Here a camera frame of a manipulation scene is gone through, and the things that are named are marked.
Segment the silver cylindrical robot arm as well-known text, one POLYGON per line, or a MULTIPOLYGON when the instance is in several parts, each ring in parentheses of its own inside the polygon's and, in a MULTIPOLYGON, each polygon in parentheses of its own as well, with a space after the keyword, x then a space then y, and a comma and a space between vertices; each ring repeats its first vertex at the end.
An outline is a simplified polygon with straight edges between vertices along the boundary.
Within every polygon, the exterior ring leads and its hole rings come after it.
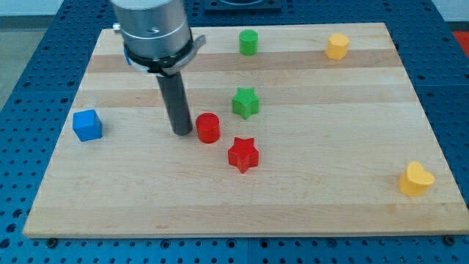
POLYGON ((173 76, 186 67, 206 37, 194 38, 182 0, 111 0, 130 62, 139 70, 173 76))

